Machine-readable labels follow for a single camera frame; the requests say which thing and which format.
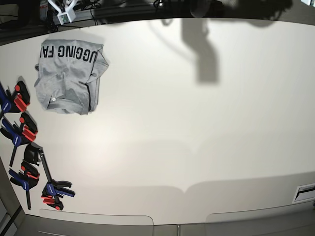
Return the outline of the long bar clamp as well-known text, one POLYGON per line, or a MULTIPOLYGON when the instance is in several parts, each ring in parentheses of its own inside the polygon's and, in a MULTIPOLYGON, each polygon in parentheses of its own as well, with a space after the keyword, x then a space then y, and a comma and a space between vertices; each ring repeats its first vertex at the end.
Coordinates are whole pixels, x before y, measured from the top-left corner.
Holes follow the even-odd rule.
POLYGON ((36 144, 28 144, 26 146, 24 160, 35 165, 39 165, 39 162, 41 162, 47 178, 47 183, 43 188, 41 198, 46 205, 56 210, 63 210, 63 203, 60 198, 64 196, 75 196, 75 192, 71 190, 72 183, 69 181, 55 181, 52 178, 44 150, 36 144))

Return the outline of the grey T-shirt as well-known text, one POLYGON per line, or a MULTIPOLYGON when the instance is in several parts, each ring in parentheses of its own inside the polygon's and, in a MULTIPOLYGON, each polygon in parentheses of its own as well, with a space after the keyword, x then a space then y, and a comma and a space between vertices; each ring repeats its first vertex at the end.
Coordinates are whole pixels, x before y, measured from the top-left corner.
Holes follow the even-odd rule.
POLYGON ((45 40, 35 69, 36 96, 44 110, 87 115, 98 105, 100 78, 109 63, 103 45, 82 40, 45 40))

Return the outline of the blue red clamp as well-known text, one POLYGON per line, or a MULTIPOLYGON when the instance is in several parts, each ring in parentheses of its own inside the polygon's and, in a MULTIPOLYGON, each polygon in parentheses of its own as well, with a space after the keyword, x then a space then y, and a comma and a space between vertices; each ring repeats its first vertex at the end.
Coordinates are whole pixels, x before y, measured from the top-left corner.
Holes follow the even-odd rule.
POLYGON ((19 146, 32 143, 36 139, 36 135, 38 133, 36 123, 27 112, 21 113, 19 121, 20 125, 18 127, 16 124, 11 124, 5 117, 1 120, 2 127, 0 132, 6 138, 10 139, 14 146, 9 162, 10 167, 13 166, 17 148, 19 146))
POLYGON ((10 175, 10 182, 25 190, 27 207, 28 210, 31 210, 30 190, 37 186, 40 177, 37 168, 23 160, 21 163, 21 170, 18 173, 12 169, 10 169, 8 173, 10 175))
POLYGON ((30 104, 30 94, 23 81, 18 81, 14 87, 14 92, 5 90, 0 85, 0 118, 7 113, 22 113, 27 110, 30 104))

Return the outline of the blue red clamp top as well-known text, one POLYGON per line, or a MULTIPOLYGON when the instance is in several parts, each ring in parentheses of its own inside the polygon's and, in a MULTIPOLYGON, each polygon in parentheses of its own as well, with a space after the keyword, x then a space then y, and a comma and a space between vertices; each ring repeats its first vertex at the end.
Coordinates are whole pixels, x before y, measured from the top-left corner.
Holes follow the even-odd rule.
POLYGON ((30 94, 23 81, 18 81, 14 87, 14 92, 5 90, 0 85, 0 118, 7 113, 22 113, 27 110, 30 104, 30 94))

